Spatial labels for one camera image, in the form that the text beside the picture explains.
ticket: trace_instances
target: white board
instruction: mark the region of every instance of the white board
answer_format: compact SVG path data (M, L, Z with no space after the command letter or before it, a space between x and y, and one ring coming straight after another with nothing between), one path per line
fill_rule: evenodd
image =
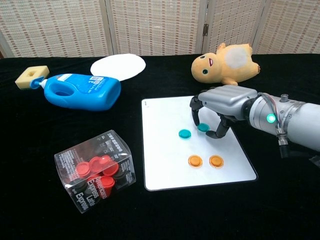
M144 184L149 191L254 181L257 174L230 128L225 137L212 139L197 129L189 106L192 96L144 99L141 102ZM215 131L220 117L203 107L201 123ZM187 129L191 138L181 139ZM198 155L202 166L194 168L188 158ZM219 155L224 165L214 168L210 156Z

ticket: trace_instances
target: white label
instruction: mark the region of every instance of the white label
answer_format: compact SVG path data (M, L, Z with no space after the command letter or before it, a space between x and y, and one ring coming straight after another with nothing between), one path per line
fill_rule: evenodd
M71 73L63 74L61 77L58 78L58 80L64 82L71 75L72 75Z
M224 56L228 67L238 69L244 67L248 62L246 50L242 47L231 48Z
M101 81L102 79L104 79L104 78L101 77L101 76L92 76L92 77L90 77L90 80L95 80L95 81Z

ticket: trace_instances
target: plush toy face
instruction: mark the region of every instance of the plush toy face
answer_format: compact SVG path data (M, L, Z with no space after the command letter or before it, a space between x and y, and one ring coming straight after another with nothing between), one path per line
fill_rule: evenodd
M201 83L218 83L221 80L221 64L212 52L197 57L191 66L192 76Z

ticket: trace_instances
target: stuffed toy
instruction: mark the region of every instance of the stuffed toy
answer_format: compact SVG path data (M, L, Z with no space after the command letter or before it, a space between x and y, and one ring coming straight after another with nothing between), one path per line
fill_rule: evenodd
M216 54L208 52L197 57L191 66L192 76L201 83L238 85L260 72L260 66L252 61L252 48L247 44L226 46L220 44Z

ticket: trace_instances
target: robotic arm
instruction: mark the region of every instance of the robotic arm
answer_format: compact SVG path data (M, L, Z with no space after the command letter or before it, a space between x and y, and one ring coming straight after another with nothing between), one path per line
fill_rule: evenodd
M261 131L278 137L282 158L303 156L289 150L288 141L320 152L320 105L290 100L257 92L254 89L224 85L204 90L190 102L194 124L198 126L199 110L206 107L220 116L216 131L207 131L213 139L223 138L234 122L248 121Z

